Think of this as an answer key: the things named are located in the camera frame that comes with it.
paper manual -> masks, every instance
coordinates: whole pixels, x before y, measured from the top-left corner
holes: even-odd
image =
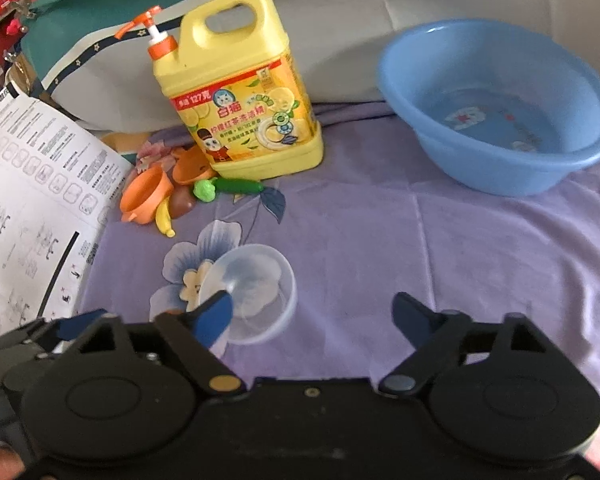
[[[130,170],[52,107],[0,93],[0,335],[72,315]]]

yellow banana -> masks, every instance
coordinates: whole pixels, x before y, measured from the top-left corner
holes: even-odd
[[[173,238],[176,235],[176,231],[171,227],[171,215],[169,215],[169,198],[167,197],[158,205],[158,209],[155,210],[155,224],[158,226],[158,230],[165,236]]]

cartoon cat in red uniform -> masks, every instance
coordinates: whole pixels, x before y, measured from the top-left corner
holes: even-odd
[[[218,140],[216,140],[209,130],[206,128],[200,128],[196,135],[202,140],[205,145],[206,152],[214,158],[215,162],[226,162],[232,160],[228,155],[229,148],[222,146]]]

yellow dish soap bottle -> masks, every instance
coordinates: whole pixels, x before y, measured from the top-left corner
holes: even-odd
[[[255,16],[246,27],[213,32],[206,19],[240,5]],[[154,75],[211,166],[225,178],[263,180],[320,164],[323,146],[289,38],[273,0],[213,0],[188,12],[180,46],[153,16],[136,17],[116,35],[143,24],[151,35]]]

purple bed sheet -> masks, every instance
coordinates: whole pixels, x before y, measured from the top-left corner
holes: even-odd
[[[228,346],[223,360],[246,380],[377,381],[413,351],[391,322],[403,290],[485,322],[523,312],[600,391],[600,164],[535,197],[490,196],[442,173],[385,104],[317,111],[322,164],[267,182],[285,196],[282,222],[258,197],[228,195],[174,221],[171,239],[113,213],[81,309],[141,322],[184,308],[186,270],[195,287],[226,250],[261,243],[288,258],[299,302],[277,338]],[[183,128],[160,137],[190,142]]]

